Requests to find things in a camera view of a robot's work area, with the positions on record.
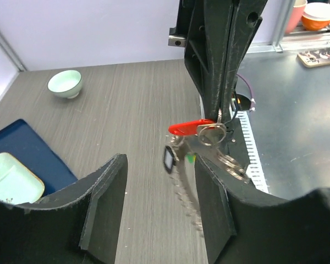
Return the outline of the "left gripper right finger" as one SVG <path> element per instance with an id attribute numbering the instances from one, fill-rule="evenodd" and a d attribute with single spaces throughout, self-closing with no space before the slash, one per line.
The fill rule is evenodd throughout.
<path id="1" fill-rule="evenodd" d="M 330 263 L 330 188 L 285 200 L 195 162 L 209 263 Z"/>

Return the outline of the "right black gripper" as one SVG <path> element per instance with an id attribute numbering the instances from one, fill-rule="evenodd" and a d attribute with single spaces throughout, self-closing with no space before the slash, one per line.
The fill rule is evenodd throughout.
<path id="1" fill-rule="evenodd" d="M 231 119 L 238 68 L 262 23 L 266 1 L 180 0 L 168 45 L 185 47 L 185 66 L 203 101 L 205 117 Z"/>

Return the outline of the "black key tag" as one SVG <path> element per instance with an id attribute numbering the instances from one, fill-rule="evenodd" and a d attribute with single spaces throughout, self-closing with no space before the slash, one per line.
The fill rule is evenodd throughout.
<path id="1" fill-rule="evenodd" d="M 174 167 L 177 165 L 178 157 L 176 152 L 168 145 L 164 148 L 163 165 L 168 174 L 173 173 Z"/>

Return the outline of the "red key tag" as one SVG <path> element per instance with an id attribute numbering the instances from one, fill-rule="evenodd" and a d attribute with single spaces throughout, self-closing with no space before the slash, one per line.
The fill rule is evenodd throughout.
<path id="1" fill-rule="evenodd" d="M 214 121 L 209 119 L 199 119 L 190 122 L 170 125 L 168 131 L 175 136 L 190 136 L 195 135 L 197 127 L 200 125 L 214 124 Z"/>

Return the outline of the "green key tag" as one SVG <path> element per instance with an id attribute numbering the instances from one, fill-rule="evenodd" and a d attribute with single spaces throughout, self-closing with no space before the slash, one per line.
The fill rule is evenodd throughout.
<path id="1" fill-rule="evenodd" d="M 195 160 L 196 160 L 196 155 L 187 154 L 186 158 L 187 158 L 189 163 L 194 163 Z"/>

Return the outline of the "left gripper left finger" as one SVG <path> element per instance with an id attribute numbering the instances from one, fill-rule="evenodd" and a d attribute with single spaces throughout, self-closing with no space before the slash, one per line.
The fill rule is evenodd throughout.
<path id="1" fill-rule="evenodd" d="M 35 203 L 0 201 L 0 263 L 114 263 L 127 177 L 117 154 Z"/>

